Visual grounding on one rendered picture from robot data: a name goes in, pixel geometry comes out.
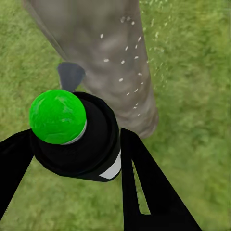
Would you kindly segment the pesticide atomizer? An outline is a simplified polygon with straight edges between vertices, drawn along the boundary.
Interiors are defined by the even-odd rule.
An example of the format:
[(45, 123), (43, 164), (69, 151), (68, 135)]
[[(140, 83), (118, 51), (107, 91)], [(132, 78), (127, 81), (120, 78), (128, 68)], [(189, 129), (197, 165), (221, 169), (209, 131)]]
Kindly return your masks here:
[(97, 182), (121, 171), (120, 129), (104, 100), (75, 89), (86, 72), (75, 63), (57, 66), (60, 90), (39, 95), (31, 104), (30, 148), (49, 171)]

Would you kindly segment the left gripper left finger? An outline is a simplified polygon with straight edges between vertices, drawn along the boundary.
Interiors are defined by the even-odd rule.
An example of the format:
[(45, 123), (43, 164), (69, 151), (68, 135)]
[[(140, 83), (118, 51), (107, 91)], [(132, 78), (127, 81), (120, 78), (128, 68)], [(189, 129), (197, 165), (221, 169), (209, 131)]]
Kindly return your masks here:
[(30, 148), (30, 130), (18, 132), (0, 142), (0, 221), (34, 157)]

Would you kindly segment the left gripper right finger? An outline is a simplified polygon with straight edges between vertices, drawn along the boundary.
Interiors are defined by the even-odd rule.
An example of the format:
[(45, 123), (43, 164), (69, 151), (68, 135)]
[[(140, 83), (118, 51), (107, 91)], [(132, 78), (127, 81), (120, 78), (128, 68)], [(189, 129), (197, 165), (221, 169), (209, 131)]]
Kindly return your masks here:
[[(124, 231), (202, 231), (139, 136), (121, 128), (120, 144)], [(132, 161), (149, 215), (139, 210)]]

